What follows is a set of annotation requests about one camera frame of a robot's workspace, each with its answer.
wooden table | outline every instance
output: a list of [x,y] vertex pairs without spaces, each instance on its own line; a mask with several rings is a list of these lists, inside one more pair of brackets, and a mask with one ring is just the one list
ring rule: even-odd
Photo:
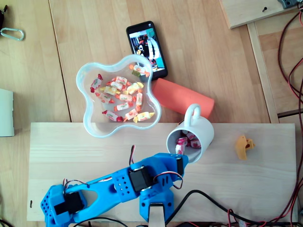
[[[269,82],[263,88],[270,90],[274,100],[274,105],[269,102],[267,107],[268,110],[273,109],[273,112],[276,112],[279,117],[298,112],[298,99],[293,95],[287,82],[282,77],[277,63],[277,51],[281,33],[286,23],[297,12],[298,10],[295,9],[252,23],[255,24],[256,29],[256,34],[251,36],[252,42],[256,43],[256,49],[259,48],[262,53],[256,58],[256,61],[257,63],[263,62],[265,64],[265,72],[261,73],[260,76],[263,77],[263,80]],[[299,17],[297,17],[290,24],[282,46],[281,62],[287,76],[302,58],[302,36],[303,27],[299,23]],[[302,72],[303,66],[299,66],[292,75],[291,82],[297,89],[300,89]]]
[[61,68],[47,0],[1,0],[4,26],[25,31],[24,41],[0,36],[0,88],[14,92],[15,136],[0,138],[0,218],[26,222],[31,122],[69,122]]
[[[0,37],[0,88],[15,92],[16,134],[0,138],[0,216],[15,226],[39,225],[26,222],[30,122],[81,122],[76,73],[87,62],[130,54],[129,25],[154,21],[167,79],[214,98],[212,122],[269,122],[247,27],[229,30],[217,1],[0,0],[5,4],[5,26],[26,33],[22,42]],[[182,118],[165,109],[161,121]]]
[[[270,122],[247,28],[229,30],[218,1],[50,0],[50,7],[73,122],[85,110],[79,68],[131,54],[125,29],[147,20],[159,35],[166,79],[213,98],[212,122]],[[164,109],[161,122],[182,118]]]

carabiner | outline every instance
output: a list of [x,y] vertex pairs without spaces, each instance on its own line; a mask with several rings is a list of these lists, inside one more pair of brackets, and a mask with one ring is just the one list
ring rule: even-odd
[[[20,32],[20,33],[21,33],[21,38],[17,38],[17,37],[14,37],[14,36],[5,34],[5,33],[3,32],[3,31],[5,31],[5,30]],[[17,40],[17,41],[21,41],[21,40],[23,40],[23,38],[24,38],[24,33],[23,33],[23,31],[20,30],[20,29],[14,29],[14,28],[4,27],[4,28],[2,28],[2,29],[0,30],[0,34],[3,35],[4,37],[10,38],[10,39],[14,39],[14,40]]]

wooden board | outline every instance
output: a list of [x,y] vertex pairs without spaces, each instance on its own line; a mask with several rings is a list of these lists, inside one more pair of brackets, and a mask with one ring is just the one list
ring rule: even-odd
[[[292,115],[288,117],[279,118],[280,123],[294,123],[295,125],[295,147],[296,147],[296,160],[297,160],[297,167],[300,164],[301,154],[302,154],[302,133],[299,121],[299,115]],[[300,190],[299,195],[299,202],[300,204],[303,203],[303,191]]]
[[292,9],[283,9],[282,4],[277,0],[220,0],[220,4],[229,28],[248,24]]
[[[277,63],[277,51],[281,33],[286,23],[297,13],[297,10],[282,15],[256,21],[259,44],[274,98],[276,112],[279,115],[298,110],[298,100],[285,82]],[[282,48],[282,66],[288,75],[295,64],[303,57],[303,27],[297,17],[285,34]],[[302,81],[303,66],[299,66],[292,76],[291,82],[299,89]]]
[[[103,140],[90,136],[82,123],[32,123],[27,219],[43,220],[40,201],[64,177],[87,181],[127,167],[132,144],[136,144],[135,161],[167,152],[166,137],[175,127],[175,123],[159,123],[147,131],[124,129]],[[172,189],[175,205],[190,190],[200,189],[246,218],[277,216],[296,178],[294,125],[219,123],[214,124],[214,131],[209,149],[197,163],[186,167],[183,188]],[[247,161],[239,160],[234,150],[242,134],[256,144]],[[138,200],[133,200],[104,216],[142,221],[138,209]],[[227,222],[227,215],[204,197],[193,195],[174,221]]]
[[[269,123],[248,30],[229,30],[218,1],[50,0],[50,6],[73,122],[82,121],[86,106],[75,83],[80,67],[131,54],[125,29],[151,20],[165,79],[213,98],[212,122]],[[161,122],[182,119],[164,109]]]
[[22,29],[25,38],[0,36],[0,88],[14,92],[15,129],[14,137],[0,138],[0,219],[42,227],[26,222],[30,123],[70,116],[48,0],[1,0],[0,9],[6,4],[3,27]]
[[279,123],[255,23],[249,23],[247,28],[250,33],[251,46],[254,51],[270,122]]

smartphone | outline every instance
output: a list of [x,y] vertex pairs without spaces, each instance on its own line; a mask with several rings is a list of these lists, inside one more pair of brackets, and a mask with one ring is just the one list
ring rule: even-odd
[[[129,26],[126,33],[132,52],[150,61],[153,70],[152,80],[167,76],[168,71],[153,22],[146,21]],[[147,78],[141,74],[140,80],[145,82]]]

robotic arm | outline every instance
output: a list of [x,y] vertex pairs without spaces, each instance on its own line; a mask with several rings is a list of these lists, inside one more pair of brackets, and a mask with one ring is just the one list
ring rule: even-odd
[[[110,175],[70,185],[66,190],[62,184],[53,185],[41,202],[46,226],[68,227],[70,223],[97,217],[121,202],[138,197],[140,215],[147,222],[151,206],[162,206],[167,220],[174,211],[174,195],[170,187],[181,178],[159,174],[172,171],[183,176],[187,164],[187,156],[159,153]],[[89,207],[81,190],[94,191],[98,195]]]

